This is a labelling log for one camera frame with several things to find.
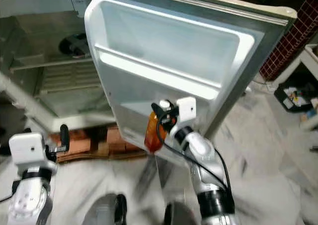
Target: orange object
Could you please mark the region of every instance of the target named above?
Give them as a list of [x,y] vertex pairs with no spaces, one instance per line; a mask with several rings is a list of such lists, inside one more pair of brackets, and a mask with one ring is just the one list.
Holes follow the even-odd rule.
[[[154,112],[152,112],[149,116],[146,136],[145,136],[145,145],[150,151],[150,153],[155,153],[156,151],[160,150],[162,147],[162,143],[159,141],[157,137],[157,122],[158,118]],[[159,126],[159,133],[162,139],[165,139],[167,132],[164,131],[162,125]]]

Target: red tile wall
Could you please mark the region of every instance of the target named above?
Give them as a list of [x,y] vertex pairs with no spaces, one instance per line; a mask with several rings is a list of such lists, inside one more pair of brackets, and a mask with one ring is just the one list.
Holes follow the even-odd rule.
[[274,80],[292,61],[297,52],[318,30],[318,0],[305,0],[298,18],[289,32],[278,42],[260,74],[266,81]]

